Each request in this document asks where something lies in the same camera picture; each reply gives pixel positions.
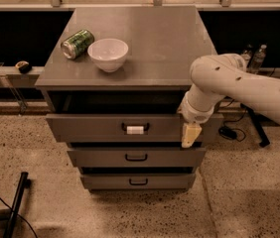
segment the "drawer handle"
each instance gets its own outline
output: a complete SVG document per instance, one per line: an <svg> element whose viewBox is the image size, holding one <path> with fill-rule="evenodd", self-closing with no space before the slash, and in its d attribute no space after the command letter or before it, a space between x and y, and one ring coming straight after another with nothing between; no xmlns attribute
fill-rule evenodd
<svg viewBox="0 0 280 238"><path fill-rule="evenodd" d="M128 156L128 154L126 154L124 158L128 162L145 162L148 159L148 155L145 154L144 156Z"/></svg>
<svg viewBox="0 0 280 238"><path fill-rule="evenodd" d="M121 129L127 134L144 134L149 130L150 124L132 124L126 125L125 123L121 124Z"/></svg>
<svg viewBox="0 0 280 238"><path fill-rule="evenodd" d="M148 184L148 179L146 178L144 181L142 181L142 180L132 180L132 178L130 178L129 184L132 186L144 186Z"/></svg>

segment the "gray drawer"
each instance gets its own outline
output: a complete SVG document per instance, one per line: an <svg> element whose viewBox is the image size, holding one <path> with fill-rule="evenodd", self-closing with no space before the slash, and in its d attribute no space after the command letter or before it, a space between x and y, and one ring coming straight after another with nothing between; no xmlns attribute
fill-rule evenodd
<svg viewBox="0 0 280 238"><path fill-rule="evenodd" d="M189 189L195 174L82 175L86 189Z"/></svg>
<svg viewBox="0 0 280 238"><path fill-rule="evenodd" d="M74 167L198 167L204 148L83 148L69 149Z"/></svg>
<svg viewBox="0 0 280 238"><path fill-rule="evenodd" d="M72 115L48 114L58 142L180 142L180 115ZM127 128L143 127L143 134Z"/></svg>

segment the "soda can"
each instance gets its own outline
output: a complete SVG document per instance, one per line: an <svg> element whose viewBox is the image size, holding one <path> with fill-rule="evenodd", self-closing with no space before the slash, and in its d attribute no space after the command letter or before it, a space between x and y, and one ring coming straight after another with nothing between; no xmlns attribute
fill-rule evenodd
<svg viewBox="0 0 280 238"><path fill-rule="evenodd" d="M94 42L93 34L88 30L80 30L61 43L65 57L74 60L79 57L90 44Z"/></svg>

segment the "gray cabinet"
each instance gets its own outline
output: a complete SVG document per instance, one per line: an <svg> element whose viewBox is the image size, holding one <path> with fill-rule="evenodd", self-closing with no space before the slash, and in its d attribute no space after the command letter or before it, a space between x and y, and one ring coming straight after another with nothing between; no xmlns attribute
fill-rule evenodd
<svg viewBox="0 0 280 238"><path fill-rule="evenodd" d="M80 29L90 30L96 40L126 42L124 66L105 73L87 54L66 59L60 43ZM36 86L52 110L47 122L56 140L68 144L85 188L193 185L205 144L214 140L222 117L213 114L194 145L183 149L185 121L177 111L192 84L191 63L214 53L194 6L74 10Z"/></svg>

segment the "yellow object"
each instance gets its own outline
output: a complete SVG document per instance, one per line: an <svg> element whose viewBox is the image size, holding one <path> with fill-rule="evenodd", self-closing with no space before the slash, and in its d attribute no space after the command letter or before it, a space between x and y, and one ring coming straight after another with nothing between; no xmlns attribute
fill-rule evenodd
<svg viewBox="0 0 280 238"><path fill-rule="evenodd" d="M189 148L201 133L202 128L197 123L184 123L182 135L182 147Z"/></svg>

